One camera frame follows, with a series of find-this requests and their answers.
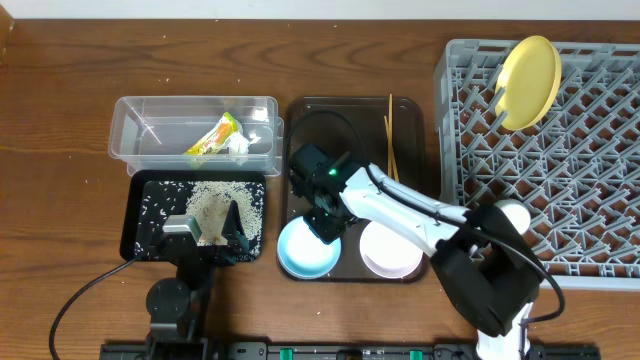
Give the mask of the blue bowl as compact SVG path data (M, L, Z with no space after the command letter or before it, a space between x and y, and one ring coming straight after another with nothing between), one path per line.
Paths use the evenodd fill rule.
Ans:
M317 279L329 273L338 263L341 250L340 238L325 244L302 216L286 224L277 242L281 267L292 277L302 280Z

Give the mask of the pink bowl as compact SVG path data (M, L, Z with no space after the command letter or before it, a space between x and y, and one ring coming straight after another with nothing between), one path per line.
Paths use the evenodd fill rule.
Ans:
M388 279L411 274L423 256L423 251L417 246L376 222L364 227L359 250L365 265L376 275Z

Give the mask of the white tissue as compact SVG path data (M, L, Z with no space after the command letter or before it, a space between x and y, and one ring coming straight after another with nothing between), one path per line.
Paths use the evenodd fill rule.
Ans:
M230 155L244 156L249 153L249 147L260 140L261 138L255 133L250 133L249 137L246 138L241 132L234 132L225 141L223 148Z

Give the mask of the green snack wrapper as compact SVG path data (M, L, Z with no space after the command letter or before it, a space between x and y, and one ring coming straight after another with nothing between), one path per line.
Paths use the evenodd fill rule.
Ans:
M221 151L229 138L242 131L242 125L230 113L225 112L214 127L192 145L185 155L199 156Z

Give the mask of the white cup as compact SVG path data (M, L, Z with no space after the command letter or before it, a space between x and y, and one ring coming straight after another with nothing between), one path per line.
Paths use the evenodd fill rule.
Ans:
M514 199L499 200L495 203L509 219L520 235L524 235L531 225L531 215L525 205Z

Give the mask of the yellow plate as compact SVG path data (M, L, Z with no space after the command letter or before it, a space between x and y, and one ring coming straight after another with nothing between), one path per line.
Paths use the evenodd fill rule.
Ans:
M528 128L549 111L559 91L562 64L554 45L542 36L530 36L509 53L496 81L504 93L495 106L506 114L501 126L510 131Z

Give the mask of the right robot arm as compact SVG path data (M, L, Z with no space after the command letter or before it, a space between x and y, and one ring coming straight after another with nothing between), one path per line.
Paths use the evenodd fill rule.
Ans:
M528 315L543 268L507 214L429 198L350 153L307 144L290 155L289 181L311 208L303 219L322 243L359 220L378 223L428 256L456 310L479 332L481 359L526 358Z

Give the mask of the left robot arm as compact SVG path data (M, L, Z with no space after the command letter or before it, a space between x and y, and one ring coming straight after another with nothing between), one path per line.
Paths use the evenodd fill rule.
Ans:
M224 347L204 335L204 321L218 267L232 266L249 250L238 204L230 203L222 234L226 247L198 246L201 229L192 215L171 215L152 249L176 267L176 275L156 282L146 297L150 333L143 359L221 359Z

